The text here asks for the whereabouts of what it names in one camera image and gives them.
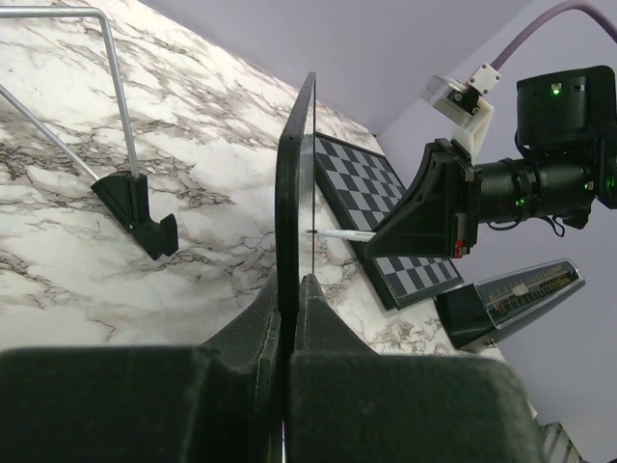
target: white connector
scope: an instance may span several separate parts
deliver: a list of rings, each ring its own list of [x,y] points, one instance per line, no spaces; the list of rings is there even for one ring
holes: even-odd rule
[[[471,75],[467,85],[473,87],[481,95],[487,95],[501,78],[501,74],[491,65],[484,64]]]

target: cable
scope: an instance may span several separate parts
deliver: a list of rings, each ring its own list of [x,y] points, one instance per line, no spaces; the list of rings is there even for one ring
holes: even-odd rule
[[[517,129],[514,132],[514,145],[517,147],[517,150],[521,154],[522,157],[527,157],[529,154],[529,150],[525,148],[523,145],[519,145],[519,130]]]
[[[553,215],[552,217],[538,217],[538,219],[549,224],[552,230],[554,231],[554,233],[560,238],[563,238],[566,235],[566,228],[563,225],[561,225],[559,222],[557,222],[556,215]]]
[[[617,42],[617,28],[610,22],[608,17],[604,15],[597,7],[584,0],[569,0],[567,2],[560,3],[554,7],[546,10],[544,13],[536,17],[527,27],[525,27],[510,43],[506,46],[501,53],[491,63],[491,67],[495,70],[499,70],[503,64],[508,61],[510,56],[519,48],[524,41],[529,39],[529,36],[536,32],[543,24],[550,19],[553,19],[558,14],[567,12],[569,10],[579,10],[586,13],[594,19],[600,27],[602,27],[610,37]]]
[[[494,222],[489,222],[489,223],[488,223],[488,224],[486,224],[486,225],[488,225],[488,226],[489,226],[489,229],[491,229],[491,230],[495,230],[496,232],[507,232],[508,230],[513,230],[513,229],[515,229],[518,225],[520,225],[520,224],[521,224],[521,221],[520,221],[520,220],[517,220],[517,221],[516,221],[516,222],[514,222],[513,224],[511,224],[511,225],[507,225],[507,226],[505,226],[505,227],[496,227],[495,225],[493,225],[493,223],[494,223]]]

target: black foam block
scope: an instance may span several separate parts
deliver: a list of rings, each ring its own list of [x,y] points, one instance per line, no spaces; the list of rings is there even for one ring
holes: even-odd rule
[[[544,463],[523,388],[496,361],[296,353],[291,460]]]
[[[2,354],[0,461],[280,461],[276,284],[203,346]]]
[[[332,310],[312,274],[300,286],[300,311],[295,350],[310,352],[359,352],[377,355]]]

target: glass panel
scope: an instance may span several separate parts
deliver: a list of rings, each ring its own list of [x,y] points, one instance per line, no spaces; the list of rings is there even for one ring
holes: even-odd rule
[[[298,272],[300,282],[314,273],[314,202],[315,202],[315,84],[308,103],[307,121],[300,145],[298,166]]]
[[[563,259],[482,282],[476,288],[498,329],[583,283],[575,265]]]

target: chessboard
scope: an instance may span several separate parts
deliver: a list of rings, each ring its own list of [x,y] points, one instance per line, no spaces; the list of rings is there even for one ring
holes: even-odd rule
[[[344,230],[372,231],[405,194],[405,187],[381,154],[317,133],[315,179]],[[350,242],[384,307],[403,309],[460,284],[450,259],[368,259],[363,244]]]

